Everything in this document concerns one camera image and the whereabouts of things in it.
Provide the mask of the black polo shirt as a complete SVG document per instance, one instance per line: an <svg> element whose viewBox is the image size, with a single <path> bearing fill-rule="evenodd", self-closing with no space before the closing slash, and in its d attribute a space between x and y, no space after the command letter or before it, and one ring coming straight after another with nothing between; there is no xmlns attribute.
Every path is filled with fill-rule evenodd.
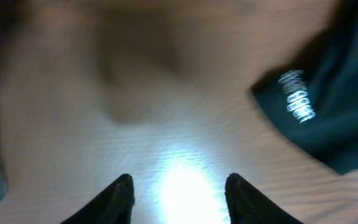
<svg viewBox="0 0 358 224"><path fill-rule="evenodd" d="M253 87L290 142L335 173L358 169L358 0L341 1L325 30Z"/></svg>

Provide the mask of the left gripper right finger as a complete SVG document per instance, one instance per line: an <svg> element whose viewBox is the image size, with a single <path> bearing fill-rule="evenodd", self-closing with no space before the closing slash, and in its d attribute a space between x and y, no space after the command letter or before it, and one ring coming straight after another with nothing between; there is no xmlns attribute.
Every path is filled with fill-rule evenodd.
<svg viewBox="0 0 358 224"><path fill-rule="evenodd" d="M226 179L225 197L231 224L303 224L237 173Z"/></svg>

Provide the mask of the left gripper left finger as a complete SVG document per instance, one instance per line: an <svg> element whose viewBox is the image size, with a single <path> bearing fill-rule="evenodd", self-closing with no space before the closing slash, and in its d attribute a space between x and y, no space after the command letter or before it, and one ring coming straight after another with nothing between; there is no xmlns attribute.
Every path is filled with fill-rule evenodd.
<svg viewBox="0 0 358 224"><path fill-rule="evenodd" d="M62 224L130 224L134 204L132 176L122 174Z"/></svg>

